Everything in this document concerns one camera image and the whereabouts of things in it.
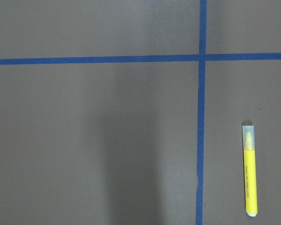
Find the yellow highlighter pen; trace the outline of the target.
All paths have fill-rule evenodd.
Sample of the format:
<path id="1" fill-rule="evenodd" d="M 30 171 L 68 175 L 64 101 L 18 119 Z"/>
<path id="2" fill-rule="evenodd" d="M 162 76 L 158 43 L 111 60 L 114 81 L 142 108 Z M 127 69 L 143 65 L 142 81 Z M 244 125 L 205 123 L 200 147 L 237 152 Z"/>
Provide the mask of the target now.
<path id="1" fill-rule="evenodd" d="M 245 211 L 248 216 L 258 213 L 255 136 L 253 125 L 242 125 Z"/>

